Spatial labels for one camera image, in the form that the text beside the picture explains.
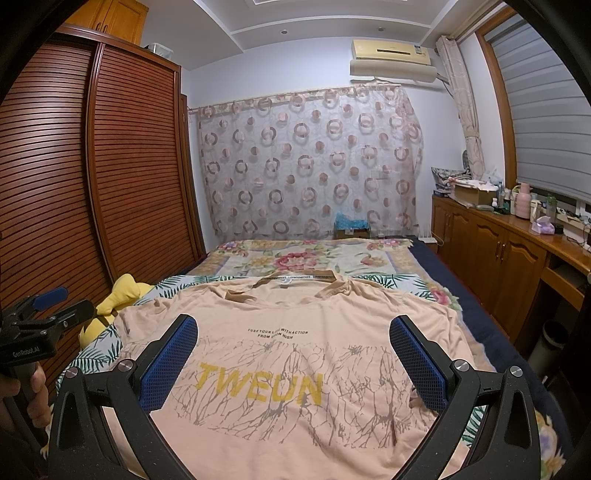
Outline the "brown louvered wardrobe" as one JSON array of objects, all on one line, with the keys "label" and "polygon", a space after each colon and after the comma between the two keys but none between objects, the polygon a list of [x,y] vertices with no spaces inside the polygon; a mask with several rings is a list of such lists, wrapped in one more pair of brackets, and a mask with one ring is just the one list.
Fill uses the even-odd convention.
[{"label": "brown louvered wardrobe", "polygon": [[205,256],[181,69],[53,5],[6,1],[1,31],[41,37],[2,76],[1,304],[56,287],[103,300]]}]

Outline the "navy bed sheet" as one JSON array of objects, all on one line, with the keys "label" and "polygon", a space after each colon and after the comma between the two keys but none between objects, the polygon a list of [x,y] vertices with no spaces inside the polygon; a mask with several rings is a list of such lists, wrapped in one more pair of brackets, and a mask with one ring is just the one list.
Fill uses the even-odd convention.
[{"label": "navy bed sheet", "polygon": [[543,386],[527,361],[517,352],[512,343],[495,325],[493,319],[480,305],[477,297],[468,290],[443,263],[442,260],[417,237],[411,237],[413,246],[409,252],[415,257],[415,263],[437,283],[447,287],[459,300],[462,308],[461,326],[473,351],[479,370],[492,368],[505,371],[508,367],[518,366],[527,380],[534,407],[544,416],[548,415],[552,427],[558,436],[558,450],[566,458],[574,451],[573,441],[566,419],[555,398]]}]

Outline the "palm leaf print quilt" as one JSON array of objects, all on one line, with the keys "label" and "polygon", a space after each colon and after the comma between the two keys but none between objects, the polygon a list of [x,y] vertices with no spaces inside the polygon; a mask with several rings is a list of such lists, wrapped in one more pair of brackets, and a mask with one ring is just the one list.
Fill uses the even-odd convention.
[{"label": "palm leaf print quilt", "polygon": [[461,328],[439,330],[456,327],[457,312],[431,317],[441,305],[420,307],[423,298],[407,295],[331,271],[197,284],[125,308],[77,365],[94,372],[137,357],[187,314],[197,345],[154,414],[175,448],[229,440],[389,448],[435,418],[391,348],[395,317],[410,317],[449,356],[477,367]]}]

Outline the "purple tissue pack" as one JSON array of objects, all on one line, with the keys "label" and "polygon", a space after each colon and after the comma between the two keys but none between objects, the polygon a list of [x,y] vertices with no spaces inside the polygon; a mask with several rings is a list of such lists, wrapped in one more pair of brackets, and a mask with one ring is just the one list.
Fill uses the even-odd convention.
[{"label": "purple tissue pack", "polygon": [[549,216],[541,216],[536,219],[531,226],[534,233],[538,235],[554,235],[555,226]]}]

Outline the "cardboard box blue contents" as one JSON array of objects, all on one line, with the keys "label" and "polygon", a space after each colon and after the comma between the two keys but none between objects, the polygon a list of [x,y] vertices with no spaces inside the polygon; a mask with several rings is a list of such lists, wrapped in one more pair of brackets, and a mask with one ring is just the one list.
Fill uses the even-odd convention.
[{"label": "cardboard box blue contents", "polygon": [[335,240],[347,238],[370,238],[370,224],[367,220],[352,219],[339,213],[334,222]]}]

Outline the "wall air conditioner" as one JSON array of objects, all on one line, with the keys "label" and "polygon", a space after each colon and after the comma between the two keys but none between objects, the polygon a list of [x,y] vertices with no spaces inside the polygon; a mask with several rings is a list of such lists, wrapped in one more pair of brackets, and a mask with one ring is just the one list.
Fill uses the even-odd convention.
[{"label": "wall air conditioner", "polygon": [[385,40],[355,39],[349,73],[433,83],[438,71],[429,51],[420,45]]}]

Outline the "circle pattern sheer curtain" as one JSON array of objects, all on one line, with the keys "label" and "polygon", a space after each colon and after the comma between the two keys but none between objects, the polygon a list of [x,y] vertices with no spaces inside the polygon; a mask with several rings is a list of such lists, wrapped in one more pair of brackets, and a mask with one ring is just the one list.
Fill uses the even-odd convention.
[{"label": "circle pattern sheer curtain", "polygon": [[219,241],[330,238],[338,215],[377,236],[418,231],[424,135],[400,85],[260,96],[195,114]]}]

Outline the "yellow plush toy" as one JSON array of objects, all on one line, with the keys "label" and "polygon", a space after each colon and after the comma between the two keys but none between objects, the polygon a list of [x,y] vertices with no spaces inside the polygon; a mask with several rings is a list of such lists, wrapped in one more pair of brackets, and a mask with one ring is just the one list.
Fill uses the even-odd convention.
[{"label": "yellow plush toy", "polygon": [[131,274],[123,274],[113,284],[111,293],[95,309],[94,317],[81,328],[78,339],[83,350],[110,326],[119,311],[131,306],[153,288],[152,285],[136,282]]}]

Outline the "beige tied side curtain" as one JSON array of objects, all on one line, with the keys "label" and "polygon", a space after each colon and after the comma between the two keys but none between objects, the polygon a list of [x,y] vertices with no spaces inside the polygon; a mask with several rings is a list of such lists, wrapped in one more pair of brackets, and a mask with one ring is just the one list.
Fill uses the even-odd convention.
[{"label": "beige tied side curtain", "polygon": [[452,87],[460,123],[462,125],[468,163],[475,179],[482,179],[486,164],[480,138],[479,119],[472,84],[458,43],[440,36],[436,47]]}]

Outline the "peach printed t-shirt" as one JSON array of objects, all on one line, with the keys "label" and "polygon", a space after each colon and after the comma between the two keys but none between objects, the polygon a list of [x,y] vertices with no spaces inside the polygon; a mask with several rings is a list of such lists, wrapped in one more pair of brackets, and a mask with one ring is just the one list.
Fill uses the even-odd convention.
[{"label": "peach printed t-shirt", "polygon": [[151,417],[198,479],[390,479],[435,421],[389,338],[406,315],[471,360],[455,311],[335,273],[201,284],[124,309],[122,358],[181,314],[198,341]]}]

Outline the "wooden sideboard cabinet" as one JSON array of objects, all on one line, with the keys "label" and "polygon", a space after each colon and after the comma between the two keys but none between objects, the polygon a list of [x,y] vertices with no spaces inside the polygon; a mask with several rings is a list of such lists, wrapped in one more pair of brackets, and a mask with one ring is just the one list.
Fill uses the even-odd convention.
[{"label": "wooden sideboard cabinet", "polygon": [[512,215],[432,197],[438,254],[513,343],[533,328],[537,301],[580,313],[590,286],[590,253],[563,235],[537,235]]}]

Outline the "pink thermos jug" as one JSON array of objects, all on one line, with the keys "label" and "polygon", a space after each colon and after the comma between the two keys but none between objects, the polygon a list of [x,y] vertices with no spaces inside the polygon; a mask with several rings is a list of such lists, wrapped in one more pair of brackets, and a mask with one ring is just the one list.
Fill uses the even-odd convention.
[{"label": "pink thermos jug", "polygon": [[522,182],[519,192],[515,198],[515,215],[524,220],[530,220],[531,215],[531,192],[530,185]]}]

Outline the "floral bed blanket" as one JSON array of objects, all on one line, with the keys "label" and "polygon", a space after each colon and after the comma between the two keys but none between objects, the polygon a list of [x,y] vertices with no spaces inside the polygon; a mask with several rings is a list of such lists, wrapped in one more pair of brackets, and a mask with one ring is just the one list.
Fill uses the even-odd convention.
[{"label": "floral bed blanket", "polygon": [[[456,327],[462,329],[459,300],[447,287],[433,280],[409,252],[411,239],[345,240],[245,240],[217,247],[204,261],[188,272],[194,284],[263,277],[274,273],[307,273],[329,270],[335,274],[369,280],[384,288],[404,292],[441,305],[430,308],[431,317],[446,307],[457,312]],[[469,342],[461,342],[464,347]],[[558,436],[548,415],[535,411],[541,451],[541,479],[553,479],[564,466],[564,454],[558,450]]]}]

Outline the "grey window blind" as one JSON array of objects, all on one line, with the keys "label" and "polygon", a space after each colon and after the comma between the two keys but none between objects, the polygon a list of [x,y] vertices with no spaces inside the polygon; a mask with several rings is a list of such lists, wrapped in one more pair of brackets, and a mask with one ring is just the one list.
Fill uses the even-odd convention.
[{"label": "grey window blind", "polygon": [[590,201],[590,105],[559,56],[515,14],[485,35],[504,81],[517,178]]}]

